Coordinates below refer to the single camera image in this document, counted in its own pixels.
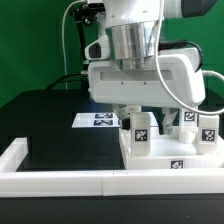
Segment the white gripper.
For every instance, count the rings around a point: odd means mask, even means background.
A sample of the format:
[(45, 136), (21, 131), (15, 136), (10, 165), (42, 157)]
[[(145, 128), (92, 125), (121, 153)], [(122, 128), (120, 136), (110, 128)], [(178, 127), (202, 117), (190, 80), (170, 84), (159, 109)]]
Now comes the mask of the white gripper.
[[(197, 107), (205, 99), (201, 55), (196, 47), (161, 50), (158, 60), (160, 70), (169, 90), (183, 103)], [(92, 61), (88, 67), (89, 92), (97, 103), (114, 104), (120, 127), (130, 129), (130, 113), (126, 105), (168, 107), (159, 124), (161, 135), (171, 135), (173, 121), (180, 108), (164, 90), (158, 77), (153, 57), (145, 59), (145, 68), (121, 70), (118, 62)]]

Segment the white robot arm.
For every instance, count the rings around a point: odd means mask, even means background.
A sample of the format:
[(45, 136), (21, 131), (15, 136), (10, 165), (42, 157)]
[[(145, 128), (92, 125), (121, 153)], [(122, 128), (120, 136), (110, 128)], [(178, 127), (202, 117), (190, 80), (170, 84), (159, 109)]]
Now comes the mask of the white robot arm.
[(101, 25), (86, 47), (89, 91), (94, 101), (162, 108), (160, 132), (172, 132), (180, 109), (196, 114), (205, 99), (200, 47), (187, 40), (163, 40), (162, 23), (207, 14), (217, 0), (96, 0)]

